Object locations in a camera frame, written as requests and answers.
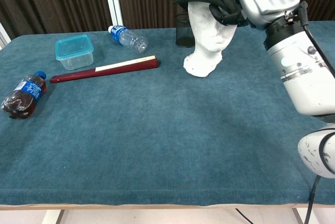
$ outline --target brown soda bottle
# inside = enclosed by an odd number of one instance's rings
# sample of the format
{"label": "brown soda bottle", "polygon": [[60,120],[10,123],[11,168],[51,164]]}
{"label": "brown soda bottle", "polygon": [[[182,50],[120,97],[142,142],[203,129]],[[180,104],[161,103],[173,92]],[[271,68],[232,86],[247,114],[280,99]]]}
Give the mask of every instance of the brown soda bottle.
{"label": "brown soda bottle", "polygon": [[1,110],[8,112],[10,118],[28,118],[40,97],[47,92],[46,77],[43,71],[37,71],[22,79],[13,93],[2,102]]}

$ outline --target white mannequin head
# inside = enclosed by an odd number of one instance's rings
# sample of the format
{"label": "white mannequin head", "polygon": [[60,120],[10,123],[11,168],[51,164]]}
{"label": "white mannequin head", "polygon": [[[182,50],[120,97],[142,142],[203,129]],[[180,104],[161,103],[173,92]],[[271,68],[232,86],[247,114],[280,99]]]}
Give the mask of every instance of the white mannequin head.
{"label": "white mannequin head", "polygon": [[220,24],[209,10],[209,3],[189,2],[189,22],[195,38],[194,53],[184,60],[185,70],[206,77],[222,60],[222,50],[230,43],[237,25]]}

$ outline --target blue tablecloth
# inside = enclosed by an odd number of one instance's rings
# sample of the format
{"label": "blue tablecloth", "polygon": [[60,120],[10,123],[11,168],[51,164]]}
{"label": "blue tablecloth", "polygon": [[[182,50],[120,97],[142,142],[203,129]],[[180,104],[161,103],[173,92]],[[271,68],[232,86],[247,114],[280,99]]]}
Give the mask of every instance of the blue tablecloth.
{"label": "blue tablecloth", "polygon": [[[311,30],[334,62],[335,22]],[[187,74],[193,48],[175,29],[147,29],[148,51],[132,53],[108,32],[88,32],[93,65],[155,54],[157,69],[82,79],[48,91],[34,114],[0,114],[0,205],[306,203],[315,179],[297,143],[323,123],[296,112],[265,33],[238,28],[207,78]],[[58,39],[28,35],[0,51],[0,97],[44,70],[67,73],[54,57]],[[322,179],[316,202],[335,204],[335,180]]]}

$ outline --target black mesh cup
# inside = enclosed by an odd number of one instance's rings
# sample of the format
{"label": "black mesh cup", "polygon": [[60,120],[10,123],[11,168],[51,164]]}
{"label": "black mesh cup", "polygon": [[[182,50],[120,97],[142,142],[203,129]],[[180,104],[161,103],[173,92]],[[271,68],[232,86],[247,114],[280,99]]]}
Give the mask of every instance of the black mesh cup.
{"label": "black mesh cup", "polygon": [[194,36],[189,23],[188,13],[176,15],[176,45],[183,48],[194,46]]}

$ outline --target floor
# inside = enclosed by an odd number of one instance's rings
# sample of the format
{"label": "floor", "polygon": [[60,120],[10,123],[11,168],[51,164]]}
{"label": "floor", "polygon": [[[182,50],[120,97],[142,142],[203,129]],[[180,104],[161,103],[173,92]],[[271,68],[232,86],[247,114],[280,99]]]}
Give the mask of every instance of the floor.
{"label": "floor", "polygon": [[[240,208],[254,224],[298,224],[289,208]],[[45,210],[0,211],[0,224],[41,224]],[[314,209],[319,224],[333,224],[335,209]],[[67,210],[60,224],[249,224],[234,209]]]}

